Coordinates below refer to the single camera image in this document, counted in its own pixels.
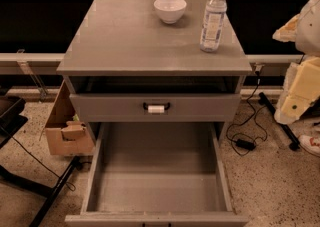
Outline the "white yellow gripper body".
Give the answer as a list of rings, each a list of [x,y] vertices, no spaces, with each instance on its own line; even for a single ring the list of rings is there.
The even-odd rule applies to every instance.
[[[274,113],[280,124],[292,124],[320,97],[319,28],[314,21],[301,21],[292,17],[272,35],[280,42],[294,42],[307,58],[300,64],[291,63],[287,69]]]

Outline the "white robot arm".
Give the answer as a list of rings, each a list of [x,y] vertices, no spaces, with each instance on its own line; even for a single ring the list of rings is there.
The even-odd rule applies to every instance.
[[[309,0],[272,38],[294,42],[306,56],[301,64],[291,63],[287,69],[274,114],[278,123],[291,124],[320,97],[320,0]]]

